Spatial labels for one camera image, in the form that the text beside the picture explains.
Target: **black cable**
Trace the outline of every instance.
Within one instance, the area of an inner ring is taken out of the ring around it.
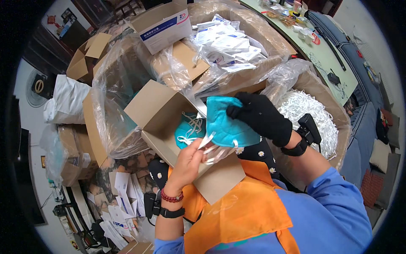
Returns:
[[[153,225],[153,226],[155,227],[155,225],[151,223],[151,221],[149,220],[149,218],[147,218],[147,219],[148,219],[149,224],[151,224],[151,225]]]
[[[51,194],[48,196],[48,198],[45,200],[44,204],[39,208],[40,210],[46,205],[48,199],[52,196],[52,192]]]

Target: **hand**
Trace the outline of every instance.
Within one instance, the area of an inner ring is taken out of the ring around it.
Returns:
[[[292,122],[281,115],[265,95],[239,92],[235,97],[243,103],[243,107],[229,106],[229,117],[248,124],[259,135],[271,139],[277,147],[289,143]]]
[[[198,175],[199,164],[203,159],[203,151],[198,150],[202,139],[196,139],[178,155],[175,167],[165,185],[165,194],[175,197],[183,187],[191,184]]]

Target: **blue shirt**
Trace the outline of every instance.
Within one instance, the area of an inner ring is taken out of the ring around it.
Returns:
[[[274,182],[286,189],[278,181]],[[372,229],[360,191],[333,167],[315,179],[307,194],[276,190],[292,220],[289,228],[301,253],[362,253]],[[285,253],[276,233],[248,240],[221,243],[206,253]],[[184,254],[184,239],[155,239],[154,254]]]

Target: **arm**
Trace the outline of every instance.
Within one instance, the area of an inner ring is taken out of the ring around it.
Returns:
[[[190,146],[182,149],[171,176],[163,191],[169,197],[179,196],[183,187],[191,184],[198,175],[199,164],[203,158],[203,151],[197,150],[201,139],[196,139]],[[161,207],[170,211],[182,208],[182,201],[171,203],[162,200]],[[164,241],[176,240],[183,236],[184,226],[182,216],[178,218],[164,218],[159,215],[155,224],[155,238]]]
[[[235,95],[243,103],[243,107],[230,106],[227,115],[248,124],[254,131],[277,147],[294,148],[302,137],[292,130],[292,123],[281,115],[265,95],[239,92]],[[330,163],[317,151],[307,148],[298,157],[290,157],[297,176],[309,185],[330,167]]]
[[[292,130],[289,143],[285,148],[295,148],[301,140],[302,137],[296,131]],[[290,156],[289,158],[293,163],[294,173],[299,176],[307,186],[331,167],[328,160],[311,147],[308,147],[304,154],[300,156]]]

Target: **black glove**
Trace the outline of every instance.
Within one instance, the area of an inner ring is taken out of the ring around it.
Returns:
[[[277,147],[289,143],[292,122],[281,115],[265,95],[239,92],[235,97],[243,103],[243,107],[229,106],[229,117],[248,124],[259,135],[271,139]]]

